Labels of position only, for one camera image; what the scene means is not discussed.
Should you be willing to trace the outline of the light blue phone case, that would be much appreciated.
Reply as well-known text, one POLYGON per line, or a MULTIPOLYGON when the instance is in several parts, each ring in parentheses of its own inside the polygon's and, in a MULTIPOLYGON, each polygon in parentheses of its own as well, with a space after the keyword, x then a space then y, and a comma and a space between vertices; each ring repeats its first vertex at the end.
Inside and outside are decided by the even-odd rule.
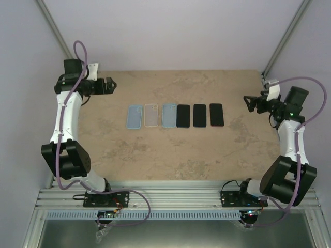
POLYGON ((176 115, 177 105, 176 104, 164 104, 162 106, 162 126, 164 128, 175 128, 176 127, 176 115))

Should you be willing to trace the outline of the beige phone case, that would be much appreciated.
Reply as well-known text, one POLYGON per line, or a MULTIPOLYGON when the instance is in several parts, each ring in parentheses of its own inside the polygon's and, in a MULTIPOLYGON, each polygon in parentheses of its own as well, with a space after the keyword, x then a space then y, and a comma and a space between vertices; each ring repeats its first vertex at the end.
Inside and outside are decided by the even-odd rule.
POLYGON ((144 106, 144 125, 145 127, 157 127, 159 124, 158 104, 148 103, 144 106))

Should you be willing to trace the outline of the black smartphone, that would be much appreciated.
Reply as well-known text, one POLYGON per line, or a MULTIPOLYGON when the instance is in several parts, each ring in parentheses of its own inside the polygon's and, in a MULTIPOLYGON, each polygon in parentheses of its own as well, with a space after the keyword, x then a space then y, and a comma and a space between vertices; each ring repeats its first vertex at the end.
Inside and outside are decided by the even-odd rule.
POLYGON ((212 127, 223 127, 224 126, 224 116, 223 116, 223 106, 220 103, 211 103, 209 105, 210 112, 210 125, 212 127))
POLYGON ((177 106, 176 126, 178 128, 190 127, 190 105, 179 104, 177 106))
POLYGON ((206 105, 194 104, 193 105, 193 126, 195 128, 206 127, 206 105))

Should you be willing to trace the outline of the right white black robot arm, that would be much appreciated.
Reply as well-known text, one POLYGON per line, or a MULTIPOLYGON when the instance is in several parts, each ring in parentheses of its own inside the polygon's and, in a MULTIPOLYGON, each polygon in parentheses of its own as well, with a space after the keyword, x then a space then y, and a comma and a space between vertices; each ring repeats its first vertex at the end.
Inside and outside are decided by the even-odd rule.
POLYGON ((293 86, 281 101, 279 91, 279 86, 272 86, 259 97, 243 97, 250 112, 269 113, 276 123, 280 140, 280 155, 262 179, 244 181, 243 190, 237 194, 237 200, 243 206, 250 206, 262 196, 297 206, 317 176, 317 169, 310 166, 306 158, 305 118, 300 114, 309 92, 293 86))

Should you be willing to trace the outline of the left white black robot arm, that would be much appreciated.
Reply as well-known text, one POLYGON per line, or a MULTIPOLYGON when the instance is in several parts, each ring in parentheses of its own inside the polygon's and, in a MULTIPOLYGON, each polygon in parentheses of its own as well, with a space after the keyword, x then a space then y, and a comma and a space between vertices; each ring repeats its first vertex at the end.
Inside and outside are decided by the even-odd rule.
POLYGON ((64 60, 64 74, 55 86, 57 114, 53 134, 49 143, 42 145, 41 154, 62 190, 70 185, 82 184, 101 206, 113 201, 113 193, 107 180, 92 169, 88 152, 78 142, 80 108, 86 104, 84 98, 93 95, 110 95, 117 84, 112 78, 98 77, 98 63, 85 64, 80 59, 64 60))

